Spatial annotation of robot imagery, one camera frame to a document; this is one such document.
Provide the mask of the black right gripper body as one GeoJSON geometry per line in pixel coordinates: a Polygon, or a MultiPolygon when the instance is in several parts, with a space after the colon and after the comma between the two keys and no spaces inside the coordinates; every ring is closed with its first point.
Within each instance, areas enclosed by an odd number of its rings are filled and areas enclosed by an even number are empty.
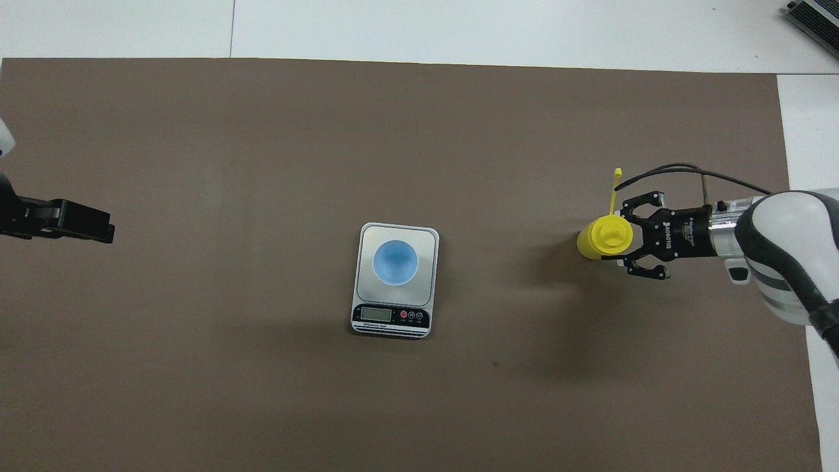
{"type": "Polygon", "coordinates": [[[642,248],[659,260],[716,256],[711,242],[711,206],[660,208],[642,219],[642,248]]]}

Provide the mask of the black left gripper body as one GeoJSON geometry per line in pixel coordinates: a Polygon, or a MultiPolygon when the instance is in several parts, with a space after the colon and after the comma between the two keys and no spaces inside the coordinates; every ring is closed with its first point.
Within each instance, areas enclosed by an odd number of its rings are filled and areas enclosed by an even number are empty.
{"type": "Polygon", "coordinates": [[[63,235],[46,224],[59,216],[53,201],[18,196],[6,174],[1,174],[1,233],[19,239],[59,239],[63,235]]]}

